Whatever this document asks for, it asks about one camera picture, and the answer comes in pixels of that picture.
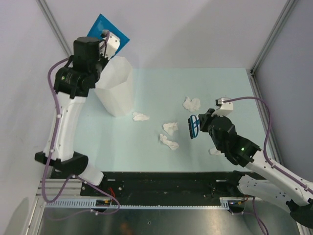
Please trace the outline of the blue hand brush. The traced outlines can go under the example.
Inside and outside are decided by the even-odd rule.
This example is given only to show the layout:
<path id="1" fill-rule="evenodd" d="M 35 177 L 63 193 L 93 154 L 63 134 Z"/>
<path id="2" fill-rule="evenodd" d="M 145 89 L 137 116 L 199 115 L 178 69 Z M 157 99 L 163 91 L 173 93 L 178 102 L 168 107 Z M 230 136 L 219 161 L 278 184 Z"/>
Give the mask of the blue hand brush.
<path id="1" fill-rule="evenodd" d="M 196 115 L 191 115 L 188 119 L 190 139 L 195 139 L 200 131 L 200 119 Z"/>

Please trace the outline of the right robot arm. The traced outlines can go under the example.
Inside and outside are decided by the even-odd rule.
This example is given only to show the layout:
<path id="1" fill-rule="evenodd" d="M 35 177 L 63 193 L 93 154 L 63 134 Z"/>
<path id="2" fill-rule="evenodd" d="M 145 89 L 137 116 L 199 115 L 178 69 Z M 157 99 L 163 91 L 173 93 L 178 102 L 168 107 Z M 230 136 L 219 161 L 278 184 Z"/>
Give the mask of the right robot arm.
<path id="1" fill-rule="evenodd" d="M 214 109 L 197 115 L 194 120 L 200 131 L 210 135 L 217 150 L 234 165 L 240 165 L 263 177 L 256 180 L 243 173 L 225 184 L 230 196 L 240 193 L 255 196 L 290 214 L 301 225 L 313 227 L 313 184 L 275 160 L 252 141 L 238 135 L 227 117 L 214 114 Z"/>

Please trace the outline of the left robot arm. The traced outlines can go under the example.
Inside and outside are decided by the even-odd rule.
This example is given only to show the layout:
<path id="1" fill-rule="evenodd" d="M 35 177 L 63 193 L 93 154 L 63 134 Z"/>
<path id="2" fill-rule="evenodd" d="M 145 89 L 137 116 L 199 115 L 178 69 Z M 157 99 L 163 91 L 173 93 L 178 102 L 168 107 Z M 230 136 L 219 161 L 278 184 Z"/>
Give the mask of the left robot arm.
<path id="1" fill-rule="evenodd" d="M 35 161 L 91 183 L 91 190 L 99 196 L 108 190 L 104 174 L 89 163 L 88 156 L 75 152 L 73 145 L 80 112 L 109 61 L 104 56 L 106 45 L 105 40 L 91 37 L 74 41 L 74 54 L 63 60 L 64 66 L 56 72 L 55 81 L 50 82 L 56 105 L 55 124 L 46 147 L 35 154 Z"/>

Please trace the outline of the paper scrap near right arm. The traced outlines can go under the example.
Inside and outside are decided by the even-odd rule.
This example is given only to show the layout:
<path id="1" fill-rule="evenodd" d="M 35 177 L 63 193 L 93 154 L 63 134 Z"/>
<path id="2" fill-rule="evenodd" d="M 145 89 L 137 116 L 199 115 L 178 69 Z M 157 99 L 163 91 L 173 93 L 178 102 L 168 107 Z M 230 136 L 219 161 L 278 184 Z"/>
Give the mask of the paper scrap near right arm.
<path id="1" fill-rule="evenodd" d="M 214 147 L 214 148 L 209 149 L 209 154 L 212 156 L 220 156 L 222 155 L 222 152 Z"/>

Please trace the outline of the blue dustpan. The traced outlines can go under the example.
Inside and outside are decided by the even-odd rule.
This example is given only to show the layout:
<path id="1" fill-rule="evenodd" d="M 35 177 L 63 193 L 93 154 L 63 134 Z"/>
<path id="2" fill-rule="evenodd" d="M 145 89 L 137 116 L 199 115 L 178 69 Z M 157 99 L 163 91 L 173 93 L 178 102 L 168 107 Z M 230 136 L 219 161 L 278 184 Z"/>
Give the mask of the blue dustpan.
<path id="1" fill-rule="evenodd" d="M 101 35 L 104 34 L 103 31 L 108 31 L 110 35 L 114 34 L 120 40 L 120 46 L 117 49 L 116 54 L 118 54 L 120 50 L 130 41 L 130 39 L 116 26 L 114 26 L 104 15 L 99 14 L 87 36 L 100 40 L 102 38 Z"/>

